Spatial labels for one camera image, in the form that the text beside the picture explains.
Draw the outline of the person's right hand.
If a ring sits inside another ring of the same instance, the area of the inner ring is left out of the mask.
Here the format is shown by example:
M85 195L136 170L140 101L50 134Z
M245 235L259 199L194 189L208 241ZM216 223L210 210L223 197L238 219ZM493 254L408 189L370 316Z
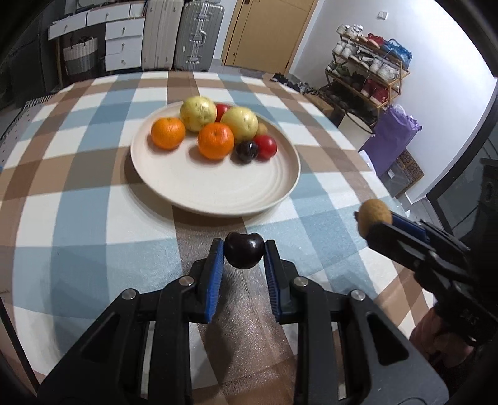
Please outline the person's right hand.
M458 335L443 331L441 317L431 308L411 332L409 341L432 364L451 368L473 353Z

